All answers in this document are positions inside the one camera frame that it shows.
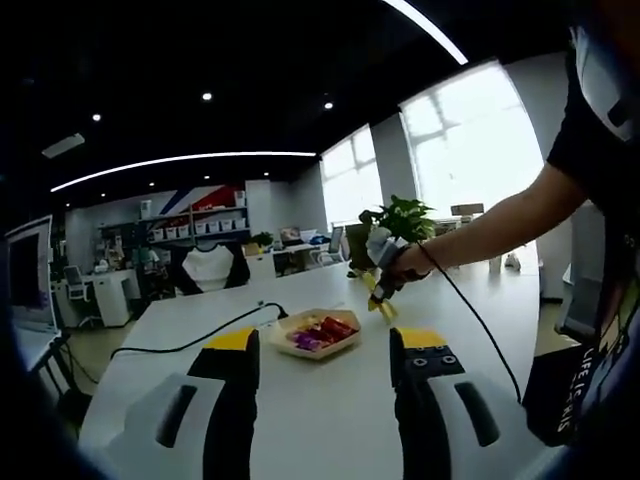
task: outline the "office chair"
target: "office chair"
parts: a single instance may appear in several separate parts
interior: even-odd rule
[[[311,252],[310,255],[313,261],[322,267],[333,265],[334,263],[344,262],[344,258],[340,253],[343,234],[344,227],[334,227],[333,232],[331,232],[331,242],[329,242],[329,249],[326,252]]]
[[[67,281],[67,297],[72,303],[78,304],[83,302],[89,304],[89,285],[85,284],[82,280],[82,274],[80,268],[77,265],[71,265],[63,268],[64,278]],[[87,323],[91,323],[93,320],[101,320],[99,316],[87,315],[78,324],[78,328],[82,328]]]

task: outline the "white cabinet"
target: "white cabinet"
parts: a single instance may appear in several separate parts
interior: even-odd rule
[[[276,267],[273,263],[273,255],[252,255],[247,257],[247,264],[251,272],[251,282],[276,278]]]

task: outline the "ceiling light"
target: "ceiling light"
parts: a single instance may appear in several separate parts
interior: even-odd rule
[[[409,5],[404,0],[383,0],[385,3],[389,4],[413,23],[422,28],[425,32],[427,32],[431,37],[440,44],[442,48],[444,48],[449,55],[451,55],[456,62],[460,65],[465,65],[469,63],[467,57],[465,57],[460,49],[455,46],[455,44],[447,37],[442,30],[440,30],[436,25],[421,14],[414,7]]]
[[[110,173],[122,172],[123,170],[129,170],[130,168],[146,167],[148,165],[157,165],[159,163],[176,162],[179,160],[195,160],[198,158],[224,158],[224,157],[315,157],[315,153],[310,152],[271,152],[271,151],[258,151],[258,152],[220,152],[220,153],[200,153],[197,155],[181,155],[179,157],[159,158],[158,160],[148,160],[146,162],[132,163],[130,165],[122,165],[120,167],[110,168],[109,170],[103,170],[101,172],[92,173],[84,177],[76,178],[70,182],[63,183],[57,187],[53,187],[51,193],[62,190],[63,188],[76,185],[80,182],[91,180],[92,178],[102,177]]]

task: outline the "floor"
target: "floor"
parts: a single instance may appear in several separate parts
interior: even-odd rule
[[[559,311],[560,305],[558,304],[541,306],[536,355],[555,352],[575,345],[569,337],[558,335],[553,329]],[[71,351],[86,373],[94,380],[99,381],[107,369],[111,352],[122,345],[134,325],[135,320],[122,328],[74,332],[69,341]],[[77,365],[74,365],[73,372],[80,389],[92,395],[96,385]]]

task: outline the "window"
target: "window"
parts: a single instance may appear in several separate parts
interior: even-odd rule
[[[543,165],[533,127],[502,67],[488,63],[402,105],[418,194],[451,217],[451,206],[485,211],[522,191]]]
[[[358,223],[358,215],[382,205],[380,177],[369,126],[322,155],[322,190],[329,230]]]

